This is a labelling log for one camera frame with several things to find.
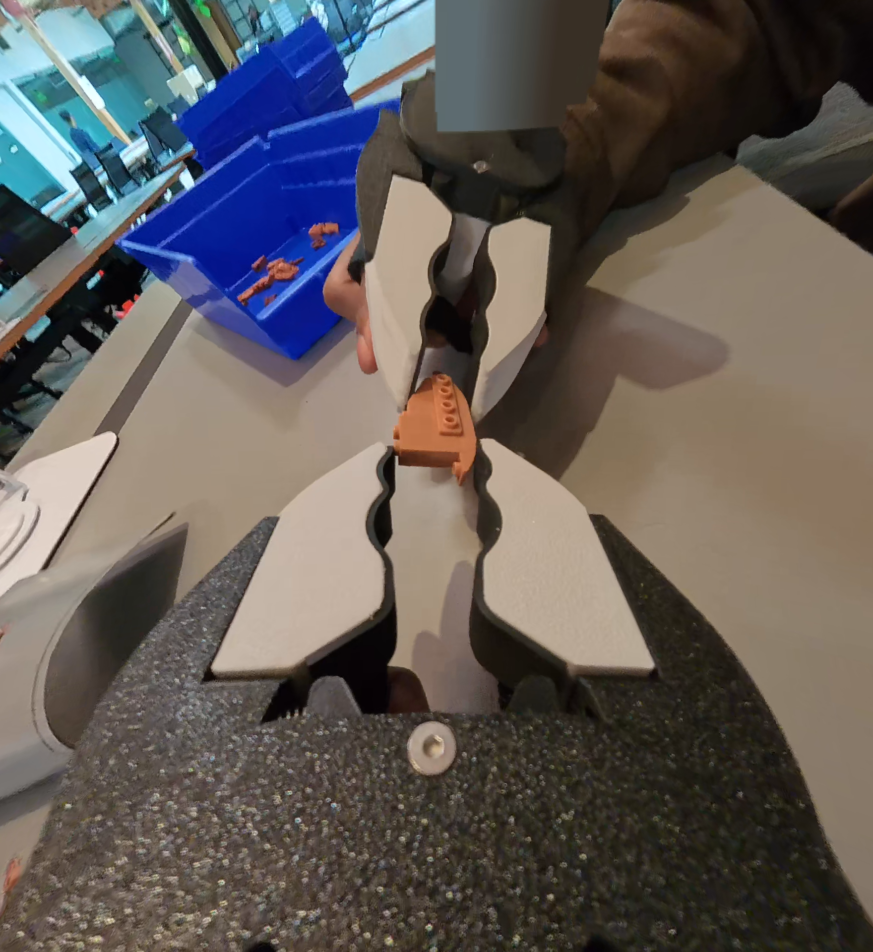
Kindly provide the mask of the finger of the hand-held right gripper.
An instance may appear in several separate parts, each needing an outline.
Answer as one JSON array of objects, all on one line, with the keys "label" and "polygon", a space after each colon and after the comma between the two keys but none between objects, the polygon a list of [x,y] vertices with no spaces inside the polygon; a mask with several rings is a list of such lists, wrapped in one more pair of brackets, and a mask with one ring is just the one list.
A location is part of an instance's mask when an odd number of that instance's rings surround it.
[{"label": "finger of the hand-held right gripper", "polygon": [[433,264],[452,225],[451,210],[424,183],[392,177],[363,285],[377,371],[399,411],[417,380],[423,322],[435,298]]},{"label": "finger of the hand-held right gripper", "polygon": [[546,318],[551,226],[514,219],[488,232],[479,272],[485,301],[473,325],[470,411],[480,422],[514,384]]}]

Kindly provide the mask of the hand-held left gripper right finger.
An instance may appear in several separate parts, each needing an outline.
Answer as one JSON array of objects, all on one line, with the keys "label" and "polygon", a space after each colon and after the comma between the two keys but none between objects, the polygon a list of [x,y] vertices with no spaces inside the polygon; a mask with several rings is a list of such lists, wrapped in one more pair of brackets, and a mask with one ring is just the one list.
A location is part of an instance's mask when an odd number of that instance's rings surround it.
[{"label": "hand-held left gripper right finger", "polygon": [[499,682],[650,676],[656,663],[585,506],[493,439],[475,467],[475,656]]}]

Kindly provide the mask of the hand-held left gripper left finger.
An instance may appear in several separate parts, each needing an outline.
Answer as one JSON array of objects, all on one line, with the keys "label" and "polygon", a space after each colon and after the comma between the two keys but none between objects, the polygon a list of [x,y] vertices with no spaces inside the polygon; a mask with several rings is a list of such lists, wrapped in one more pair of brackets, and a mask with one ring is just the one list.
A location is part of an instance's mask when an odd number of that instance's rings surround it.
[{"label": "hand-held left gripper left finger", "polygon": [[395,652],[390,501],[395,457],[373,444],[280,512],[210,673],[216,680],[306,673],[385,688]]}]

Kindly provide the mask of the heap of orange bricks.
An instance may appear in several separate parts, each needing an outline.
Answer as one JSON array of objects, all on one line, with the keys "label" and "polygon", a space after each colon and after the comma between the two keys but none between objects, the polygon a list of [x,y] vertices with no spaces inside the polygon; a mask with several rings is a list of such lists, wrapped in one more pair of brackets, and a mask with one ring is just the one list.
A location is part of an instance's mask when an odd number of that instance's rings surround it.
[{"label": "heap of orange bricks", "polygon": [[[318,222],[312,225],[308,230],[311,251],[317,253],[323,249],[328,244],[328,239],[338,236],[339,232],[338,222]],[[252,264],[256,279],[238,294],[238,302],[247,306],[252,298],[264,294],[273,285],[293,281],[300,273],[300,266],[305,262],[306,259],[303,256],[297,259],[259,257]]]}]

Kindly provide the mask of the orange wedge plate brick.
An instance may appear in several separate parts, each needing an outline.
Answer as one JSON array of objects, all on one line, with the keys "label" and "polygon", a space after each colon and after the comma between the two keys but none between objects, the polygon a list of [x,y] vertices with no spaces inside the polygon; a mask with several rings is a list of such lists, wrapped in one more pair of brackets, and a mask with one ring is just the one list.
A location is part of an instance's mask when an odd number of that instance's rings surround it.
[{"label": "orange wedge plate brick", "polygon": [[430,375],[409,398],[393,430],[393,448],[404,467],[449,470],[463,485],[478,455],[470,408],[450,376]]}]

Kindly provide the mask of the blue plastic bin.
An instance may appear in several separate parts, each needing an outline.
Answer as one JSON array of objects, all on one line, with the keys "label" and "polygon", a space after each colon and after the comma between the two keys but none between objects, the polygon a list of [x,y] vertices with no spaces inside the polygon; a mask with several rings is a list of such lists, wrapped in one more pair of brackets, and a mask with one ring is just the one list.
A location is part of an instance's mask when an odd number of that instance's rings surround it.
[{"label": "blue plastic bin", "polygon": [[[397,98],[321,115],[243,145],[119,241],[203,317],[270,351],[300,359],[338,322],[326,277],[358,230],[356,171],[382,109]],[[308,230],[338,222],[314,253]],[[252,298],[252,264],[305,257],[296,279]]]}]

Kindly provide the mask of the brick instruction booklet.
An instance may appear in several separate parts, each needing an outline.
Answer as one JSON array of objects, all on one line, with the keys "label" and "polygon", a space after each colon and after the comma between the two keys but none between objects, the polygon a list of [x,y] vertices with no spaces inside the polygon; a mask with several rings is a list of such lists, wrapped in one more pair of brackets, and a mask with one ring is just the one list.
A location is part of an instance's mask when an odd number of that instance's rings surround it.
[{"label": "brick instruction booklet", "polygon": [[170,517],[0,596],[0,910],[99,701],[175,601],[188,532]]}]

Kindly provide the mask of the person's right forearm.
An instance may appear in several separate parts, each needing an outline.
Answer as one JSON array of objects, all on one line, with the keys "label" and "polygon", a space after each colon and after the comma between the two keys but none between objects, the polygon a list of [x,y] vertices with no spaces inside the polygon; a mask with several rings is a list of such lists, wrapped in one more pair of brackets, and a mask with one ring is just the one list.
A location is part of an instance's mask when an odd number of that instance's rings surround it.
[{"label": "person's right forearm", "polygon": [[836,84],[873,107],[873,1],[626,1],[563,125],[583,228],[671,174],[808,125]]}]

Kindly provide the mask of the grey desk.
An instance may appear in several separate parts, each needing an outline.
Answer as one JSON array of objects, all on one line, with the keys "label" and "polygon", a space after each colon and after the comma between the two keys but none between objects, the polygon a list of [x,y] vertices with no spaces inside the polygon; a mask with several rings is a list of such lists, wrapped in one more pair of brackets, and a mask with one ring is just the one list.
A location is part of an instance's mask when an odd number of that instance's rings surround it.
[{"label": "grey desk", "polygon": [[53,565],[189,532],[0,950],[873,950],[873,257],[721,156],[611,214],[478,426],[586,507],[656,668],[475,656],[475,474],[395,463],[428,711],[284,717],[211,662],[277,518],[398,409],[155,282],[19,454],[119,430]]}]

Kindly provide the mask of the stack of blue bins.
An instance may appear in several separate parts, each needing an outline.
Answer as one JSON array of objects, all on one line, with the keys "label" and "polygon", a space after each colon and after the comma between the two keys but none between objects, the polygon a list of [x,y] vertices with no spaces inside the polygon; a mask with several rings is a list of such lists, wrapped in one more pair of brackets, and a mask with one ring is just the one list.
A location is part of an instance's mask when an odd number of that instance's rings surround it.
[{"label": "stack of blue bins", "polygon": [[274,129],[351,109],[346,77],[334,41],[318,19],[309,18],[260,46],[182,113],[178,127],[208,170]]}]

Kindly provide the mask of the wooden office table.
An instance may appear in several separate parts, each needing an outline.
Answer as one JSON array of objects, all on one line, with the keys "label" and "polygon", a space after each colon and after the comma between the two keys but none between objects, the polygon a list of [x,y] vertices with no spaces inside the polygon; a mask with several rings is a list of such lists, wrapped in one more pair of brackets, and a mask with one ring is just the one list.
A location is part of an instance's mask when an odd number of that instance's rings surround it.
[{"label": "wooden office table", "polygon": [[181,178],[184,170],[183,159],[173,160],[156,178],[100,211],[0,298],[0,325],[4,331],[0,335],[0,361],[46,315],[49,307],[133,228],[136,220]]}]

